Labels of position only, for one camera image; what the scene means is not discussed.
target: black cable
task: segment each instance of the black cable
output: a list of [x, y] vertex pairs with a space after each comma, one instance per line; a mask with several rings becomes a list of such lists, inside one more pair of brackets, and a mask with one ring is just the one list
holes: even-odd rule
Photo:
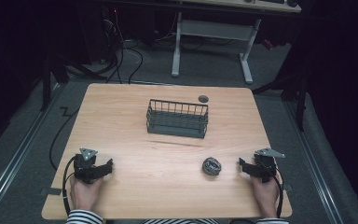
[[68, 202], [68, 196], [66, 194], [66, 181], [68, 180], [66, 178], [66, 173], [68, 172], [69, 165], [71, 165], [72, 161], [76, 159], [76, 156], [72, 157], [71, 160], [68, 161], [66, 164], [65, 170], [63, 171], [63, 177], [62, 177], [62, 199], [63, 199], [63, 205], [65, 206], [66, 214], [69, 216], [69, 213], [71, 212], [71, 207], [69, 206]]
[[74, 175], [75, 173], [71, 173], [68, 175], [68, 177], [66, 177], [65, 181], [68, 182], [68, 179], [71, 178], [72, 175]]
[[279, 180], [277, 179], [277, 177], [271, 173], [269, 168], [267, 168], [266, 165], [263, 164], [263, 162], [260, 162], [260, 164], [264, 167], [264, 169], [266, 169], [268, 174], [270, 176], [272, 176], [272, 178], [274, 178], [275, 182], [278, 185], [278, 188], [279, 188], [279, 202], [278, 202], [278, 207], [277, 207], [277, 218], [280, 218], [281, 217], [281, 212], [282, 212], [282, 204], [283, 204], [283, 189], [282, 189], [282, 186], [279, 183]]
[[69, 120], [75, 115], [77, 114], [77, 112], [79, 111], [79, 109], [77, 111], [75, 111], [71, 116], [68, 117], [68, 119], [65, 121], [65, 123], [61, 126], [61, 128], [58, 130], [58, 132], [56, 133], [56, 135], [54, 136], [54, 139], [50, 145], [50, 149], [48, 151], [48, 159], [50, 160], [50, 164], [51, 166], [54, 168], [54, 170], [57, 171], [57, 166], [54, 164], [53, 159], [52, 159], [52, 150], [54, 147], [55, 142], [57, 141], [58, 136], [60, 135], [60, 133], [63, 130], [63, 127], [65, 127], [65, 125], [69, 122]]
[[141, 67], [142, 63], [144, 62], [144, 57], [142, 56], [142, 54], [141, 54], [139, 51], [137, 51], [137, 50], [135, 50], [135, 49], [129, 49], [129, 50], [132, 50], [132, 51], [134, 51], [134, 52], [138, 53], [138, 54], [139, 54], [139, 56], [141, 56], [141, 61], [139, 62], [138, 67], [135, 69], [135, 71], [133, 71], [133, 72], [130, 74], [130, 77], [129, 77], [129, 84], [131, 84], [131, 79], [132, 79], [132, 76], [133, 76], [133, 75], [135, 74], [135, 72], [136, 72], [136, 71], [138, 71], [138, 69]]
[[177, 17], [178, 17], [178, 13], [176, 12], [176, 13], [175, 13], [175, 16], [173, 17], [173, 22], [172, 22], [172, 26], [171, 26], [170, 31], [169, 31], [165, 36], [163, 36], [162, 38], [155, 39], [154, 42], [157, 42], [157, 41], [159, 41], [159, 40], [164, 40], [164, 39], [166, 39], [166, 38], [171, 38], [171, 37], [173, 37], [173, 36], [176, 36], [176, 35], [172, 35], [172, 31], [173, 31], [173, 29], [175, 28], [175, 24], [176, 24], [176, 19], [177, 19]]
[[[116, 48], [115, 32], [111, 33], [112, 27], [114, 28], [114, 24], [108, 19], [103, 20], [103, 21], [108, 22], [108, 24], [110, 25], [108, 33], [105, 32], [106, 37], [107, 37], [106, 38], [107, 39], [106, 60], [110, 61], [110, 63], [105, 68], [102, 68], [99, 71], [93, 72], [95, 75], [100, 75], [100, 74], [103, 74], [105, 72], [108, 72], [108, 71], [112, 70], [117, 65], [117, 56], [116, 56], [115, 53], [113, 54], [113, 58], [110, 60], [111, 54], [112, 54], [112, 52], [115, 52], [115, 48]], [[71, 73], [71, 74], [76, 75], [76, 76], [84, 76], [84, 75], [86, 75], [85, 73], [74, 71], [69, 67], [66, 67], [66, 71], [68, 73]]]
[[112, 72], [112, 75], [110, 75], [110, 77], [105, 81], [105, 83], [108, 83], [108, 82], [110, 81], [110, 79], [113, 77], [113, 75], [115, 74], [115, 72], [117, 72], [118, 80], [120, 81], [120, 84], [122, 84], [122, 82], [121, 82], [121, 77], [120, 77], [120, 73], [118, 72], [118, 69], [120, 68], [121, 64], [123, 63], [123, 58], [124, 58], [124, 53], [123, 53], [123, 48], [121, 48], [121, 59], [120, 59], [120, 63], [117, 65], [116, 70]]
[[[175, 39], [174, 40], [170, 40], [172, 39], [173, 37], [176, 37], [176, 35], [172, 35], [172, 36], [168, 36], [168, 37], [165, 37], [163, 39], [159, 39], [159, 40], [154, 40], [153, 43], [157, 44], [157, 45], [160, 45], [162, 47], [170, 47], [170, 46], [173, 46], [175, 45]], [[159, 42], [169, 42], [170, 44], [161, 44]]]
[[198, 46], [196, 46], [195, 48], [186, 48], [185, 46], [183, 46], [183, 45], [181, 44], [181, 48], [182, 48], [182, 49], [195, 50], [195, 49], [201, 48], [201, 47], [204, 45], [204, 43], [205, 43], [205, 38], [203, 38], [203, 37], [201, 37], [201, 36], [196, 36], [196, 37], [188, 38], [188, 39], [194, 39], [194, 38], [200, 38], [200, 44], [199, 44]]
[[282, 175], [281, 171], [278, 168], [275, 168], [275, 170], [277, 170], [279, 172], [279, 175], [281, 176], [281, 180], [282, 180], [282, 186], [284, 186], [283, 175]]

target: striped sleeve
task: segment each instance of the striped sleeve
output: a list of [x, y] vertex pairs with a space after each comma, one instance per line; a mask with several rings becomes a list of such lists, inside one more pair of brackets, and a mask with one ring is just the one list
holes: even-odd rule
[[148, 219], [143, 224], [219, 224], [215, 219]]
[[268, 217], [258, 220], [256, 224], [289, 224], [289, 222], [281, 218]]
[[66, 224], [102, 224], [103, 219], [97, 214], [85, 210], [72, 210]]

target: metal basket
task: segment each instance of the metal basket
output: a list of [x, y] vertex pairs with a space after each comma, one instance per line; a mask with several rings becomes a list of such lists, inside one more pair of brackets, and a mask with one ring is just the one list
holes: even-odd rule
[[204, 138], [208, 106], [151, 99], [146, 117], [149, 133]]

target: small black object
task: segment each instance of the small black object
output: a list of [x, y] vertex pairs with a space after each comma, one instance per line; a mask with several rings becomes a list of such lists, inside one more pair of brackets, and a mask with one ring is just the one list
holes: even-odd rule
[[260, 0], [260, 1], [284, 4], [284, 0]]
[[217, 159], [210, 157], [203, 162], [202, 169], [207, 175], [219, 175], [222, 164]]
[[289, 7], [296, 7], [298, 5], [297, 0], [287, 0], [287, 5]]
[[75, 177], [86, 184], [91, 184], [94, 180], [112, 173], [112, 159], [105, 165], [94, 166], [96, 156], [85, 160], [81, 154], [76, 154], [74, 161]]
[[199, 96], [199, 101], [200, 101], [201, 103], [206, 104], [206, 103], [208, 103], [209, 98], [208, 98], [208, 96], [206, 96], [206, 95], [201, 95], [201, 96]]
[[240, 158], [240, 166], [242, 166], [243, 172], [261, 178], [263, 183], [269, 182], [269, 178], [277, 174], [277, 166], [273, 157], [255, 154], [255, 165], [246, 163]]

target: dark background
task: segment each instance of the dark background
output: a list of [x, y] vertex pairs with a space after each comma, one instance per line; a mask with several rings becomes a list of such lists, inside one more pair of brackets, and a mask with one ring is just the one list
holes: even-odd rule
[[[332, 20], [262, 22], [256, 41], [293, 44], [277, 79], [310, 73], [308, 92], [316, 113], [358, 194], [358, 1], [302, 1], [300, 5], [305, 16]], [[0, 134], [42, 77], [47, 48], [55, 48], [78, 63], [105, 56], [98, 10], [98, 6], [74, 3], [0, 1]], [[119, 22], [125, 27], [123, 35], [152, 45], [154, 38], [160, 37], [155, 30], [166, 34], [173, 15], [123, 8]]]

